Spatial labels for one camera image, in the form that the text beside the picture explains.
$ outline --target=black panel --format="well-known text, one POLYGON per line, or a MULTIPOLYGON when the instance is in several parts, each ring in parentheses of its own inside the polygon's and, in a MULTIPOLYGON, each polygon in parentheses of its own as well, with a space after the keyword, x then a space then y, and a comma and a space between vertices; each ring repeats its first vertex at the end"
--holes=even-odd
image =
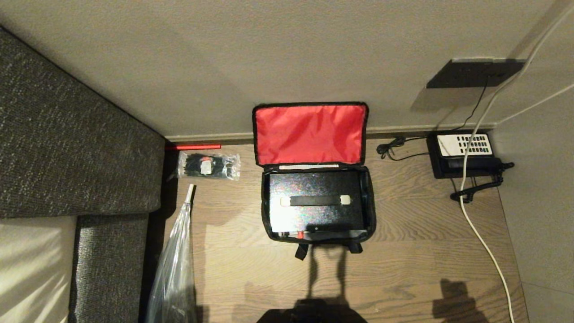
POLYGON ((274 232, 364 229, 360 172, 269 174, 269 218, 274 232), (282 197, 350 195, 350 205, 282 206, 282 197))
POLYGON ((451 60, 430 80, 428 89, 499 86, 520 71, 523 60, 451 60))

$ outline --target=power strip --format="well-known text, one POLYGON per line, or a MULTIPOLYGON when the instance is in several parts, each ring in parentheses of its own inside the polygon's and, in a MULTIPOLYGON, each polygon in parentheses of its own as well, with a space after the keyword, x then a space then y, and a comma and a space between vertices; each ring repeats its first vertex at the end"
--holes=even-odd
MULTIPOLYGON (((440 134, 437 136, 442 157, 464 157, 470 134, 440 134)), ((470 143, 469 156, 493 156, 487 134, 477 134, 470 143)))

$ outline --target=baseboard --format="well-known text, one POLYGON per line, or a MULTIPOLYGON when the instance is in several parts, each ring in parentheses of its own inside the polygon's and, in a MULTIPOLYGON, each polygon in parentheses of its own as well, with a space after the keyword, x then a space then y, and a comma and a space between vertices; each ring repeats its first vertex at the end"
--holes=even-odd
MULTIPOLYGON (((436 130, 448 130, 460 126, 452 125, 421 125, 421 126, 386 126, 386 127, 367 127, 367 139, 390 138, 397 135, 405 137, 424 136, 428 132, 436 130)), ((482 129, 494 129, 496 123, 484 123, 482 129)), ((472 129, 474 124, 469 124, 463 129, 472 129)), ((166 136, 167 140, 173 143, 215 143, 215 144, 251 144, 253 143, 253 133, 221 133, 221 134, 191 134, 186 136, 166 136)))

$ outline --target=label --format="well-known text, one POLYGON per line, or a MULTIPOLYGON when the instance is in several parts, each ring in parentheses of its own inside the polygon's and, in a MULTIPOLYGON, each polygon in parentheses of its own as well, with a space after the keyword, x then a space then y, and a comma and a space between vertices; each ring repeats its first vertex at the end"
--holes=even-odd
POLYGON ((307 164, 299 164, 299 165, 280 165, 280 170, 312 170, 314 168, 338 168, 339 165, 337 164, 327 164, 327 165, 307 165, 307 164))
POLYGON ((203 175, 211 175, 211 160, 201 162, 201 173, 203 175))

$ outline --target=red lining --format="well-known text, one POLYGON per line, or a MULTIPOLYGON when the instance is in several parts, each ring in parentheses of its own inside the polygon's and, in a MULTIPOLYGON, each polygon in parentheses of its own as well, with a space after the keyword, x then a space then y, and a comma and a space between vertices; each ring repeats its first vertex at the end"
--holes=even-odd
POLYGON ((271 106, 255 111, 260 165, 361 163, 365 105, 271 106))

